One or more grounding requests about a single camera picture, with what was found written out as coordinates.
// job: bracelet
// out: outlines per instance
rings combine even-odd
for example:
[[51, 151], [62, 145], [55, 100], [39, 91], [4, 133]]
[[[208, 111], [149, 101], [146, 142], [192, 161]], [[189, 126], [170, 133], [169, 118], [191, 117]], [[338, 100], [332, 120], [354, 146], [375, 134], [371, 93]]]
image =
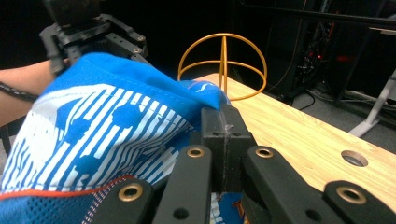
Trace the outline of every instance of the bracelet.
[[18, 99], [21, 99], [23, 101], [28, 101], [28, 102], [34, 102], [38, 98], [37, 95], [33, 95], [33, 94], [31, 94], [29, 92], [25, 92], [25, 91], [16, 90], [16, 89], [4, 84], [3, 82], [0, 82], [0, 91], [4, 92], [10, 96], [13, 96], [13, 97], [16, 97]]

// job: cloth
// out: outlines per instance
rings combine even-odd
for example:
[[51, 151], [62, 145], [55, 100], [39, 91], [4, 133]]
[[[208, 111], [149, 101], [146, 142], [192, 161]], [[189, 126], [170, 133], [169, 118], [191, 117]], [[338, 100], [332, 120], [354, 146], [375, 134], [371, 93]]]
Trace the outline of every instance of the cloth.
[[105, 53], [83, 56], [47, 87], [16, 137], [0, 223], [90, 223], [111, 185], [169, 175], [189, 133], [200, 130], [201, 108], [228, 103], [210, 82], [176, 82]]

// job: metal leg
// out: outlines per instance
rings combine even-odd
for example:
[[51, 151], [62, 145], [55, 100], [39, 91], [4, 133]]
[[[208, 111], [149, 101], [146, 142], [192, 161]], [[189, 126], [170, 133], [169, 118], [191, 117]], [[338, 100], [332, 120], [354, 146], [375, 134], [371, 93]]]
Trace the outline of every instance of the metal leg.
[[392, 90], [396, 87], [396, 70], [393, 72], [392, 76], [389, 78], [387, 84], [385, 85], [384, 89], [381, 91], [378, 99], [373, 106], [373, 109], [370, 111], [369, 116], [367, 119], [352, 129], [349, 133], [352, 133], [355, 136], [361, 137], [365, 133], [367, 133], [371, 128], [373, 128], [378, 122], [379, 119], [377, 118], [379, 111], [381, 111], [382, 106], [384, 105], [385, 101], [388, 99]]

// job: wooden table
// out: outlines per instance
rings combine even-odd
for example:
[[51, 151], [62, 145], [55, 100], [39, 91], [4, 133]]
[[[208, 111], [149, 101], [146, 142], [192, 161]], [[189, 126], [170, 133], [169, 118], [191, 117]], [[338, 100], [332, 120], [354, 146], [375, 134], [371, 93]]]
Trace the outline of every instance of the wooden table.
[[[218, 82], [216, 75], [199, 79]], [[228, 79], [230, 98], [253, 92]], [[312, 187], [323, 191], [330, 181], [346, 180], [367, 189], [396, 212], [396, 155], [264, 94], [232, 105], [258, 145], [279, 151]], [[367, 165], [348, 163], [342, 156], [345, 153], [359, 153]]]

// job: forearm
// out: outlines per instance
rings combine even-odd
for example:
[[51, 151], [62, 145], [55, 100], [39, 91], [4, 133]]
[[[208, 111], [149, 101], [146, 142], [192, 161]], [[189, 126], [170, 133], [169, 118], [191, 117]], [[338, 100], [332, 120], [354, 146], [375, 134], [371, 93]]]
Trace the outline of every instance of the forearm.
[[[54, 79], [50, 62], [36, 63], [21, 68], [0, 71], [0, 82], [17, 89], [39, 95]], [[32, 103], [0, 92], [0, 126], [23, 117]]]

